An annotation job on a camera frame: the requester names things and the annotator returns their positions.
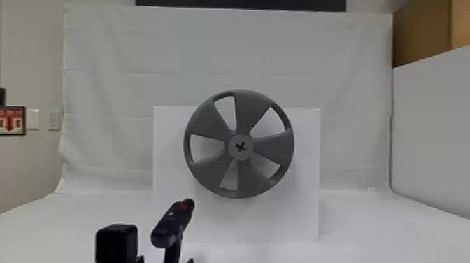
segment white cloth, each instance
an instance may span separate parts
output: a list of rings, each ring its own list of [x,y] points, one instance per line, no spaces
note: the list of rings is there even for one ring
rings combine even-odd
[[[68,5],[58,192],[151,190],[152,107],[321,108],[322,183],[387,187],[391,15]]]

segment black handle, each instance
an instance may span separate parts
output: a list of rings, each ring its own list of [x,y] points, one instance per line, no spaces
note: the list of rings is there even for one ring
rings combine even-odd
[[[170,248],[183,237],[183,232],[192,217],[194,201],[185,199],[170,206],[150,235],[152,244],[157,248]]]

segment light switch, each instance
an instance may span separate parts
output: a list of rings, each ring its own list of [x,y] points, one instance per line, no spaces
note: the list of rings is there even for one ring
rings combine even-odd
[[[60,131],[62,125],[61,111],[50,110],[48,111],[48,129],[50,131]]]
[[[26,129],[39,130],[41,127],[41,112],[35,108],[28,108],[26,111]]]

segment fan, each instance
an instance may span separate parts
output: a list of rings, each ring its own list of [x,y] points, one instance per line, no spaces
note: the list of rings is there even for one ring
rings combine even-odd
[[[236,112],[236,129],[231,130],[215,107],[215,102],[233,97]],[[272,108],[284,126],[284,131],[270,136],[253,138],[253,127]],[[197,135],[222,141],[223,150],[217,154],[194,161],[190,138]],[[212,96],[195,110],[184,136],[184,153],[194,177],[208,190],[231,199],[257,196],[268,190],[286,174],[294,154],[294,133],[289,118],[282,108],[267,96],[251,90],[229,90]],[[272,175],[265,175],[253,162],[261,155],[279,165]],[[221,186],[232,162],[238,162],[237,188]]]

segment white wall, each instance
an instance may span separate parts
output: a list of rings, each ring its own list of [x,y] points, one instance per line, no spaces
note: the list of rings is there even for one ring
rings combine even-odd
[[[402,1],[349,0],[348,11],[387,13]],[[134,0],[69,2],[134,4]],[[9,104],[61,108],[63,3],[1,0],[0,83],[8,89]],[[0,212],[51,193],[59,180],[59,133],[45,130],[44,114],[41,123],[40,131],[30,131],[24,138],[0,138]]]

